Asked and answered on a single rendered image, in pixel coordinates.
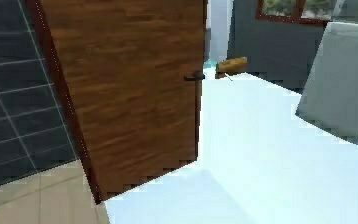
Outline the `brown wooden room door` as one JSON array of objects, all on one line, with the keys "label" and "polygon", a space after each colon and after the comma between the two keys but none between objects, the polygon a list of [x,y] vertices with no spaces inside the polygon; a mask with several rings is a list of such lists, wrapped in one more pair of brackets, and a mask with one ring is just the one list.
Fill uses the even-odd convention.
[{"label": "brown wooden room door", "polygon": [[198,157],[206,0],[24,0],[101,203]]}]

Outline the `red framed window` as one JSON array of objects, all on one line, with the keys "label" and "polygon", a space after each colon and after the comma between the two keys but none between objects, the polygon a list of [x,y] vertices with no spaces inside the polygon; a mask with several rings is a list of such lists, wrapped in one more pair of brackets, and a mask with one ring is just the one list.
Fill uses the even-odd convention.
[{"label": "red framed window", "polygon": [[339,0],[257,0],[255,18],[278,23],[325,27]]}]

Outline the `brown wooden block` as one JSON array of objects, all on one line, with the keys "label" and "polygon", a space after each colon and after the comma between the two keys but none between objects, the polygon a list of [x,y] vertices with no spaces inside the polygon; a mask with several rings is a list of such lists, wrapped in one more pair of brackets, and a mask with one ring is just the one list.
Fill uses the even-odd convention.
[{"label": "brown wooden block", "polygon": [[246,57],[238,57],[220,61],[216,65],[216,79],[244,73],[247,69],[248,60]]}]

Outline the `grey box cabinet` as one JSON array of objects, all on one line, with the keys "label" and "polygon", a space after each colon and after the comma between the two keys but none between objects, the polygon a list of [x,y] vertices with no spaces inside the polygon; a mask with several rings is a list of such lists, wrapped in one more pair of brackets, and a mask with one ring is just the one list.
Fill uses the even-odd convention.
[{"label": "grey box cabinet", "polygon": [[296,115],[358,145],[358,24],[327,24]]}]

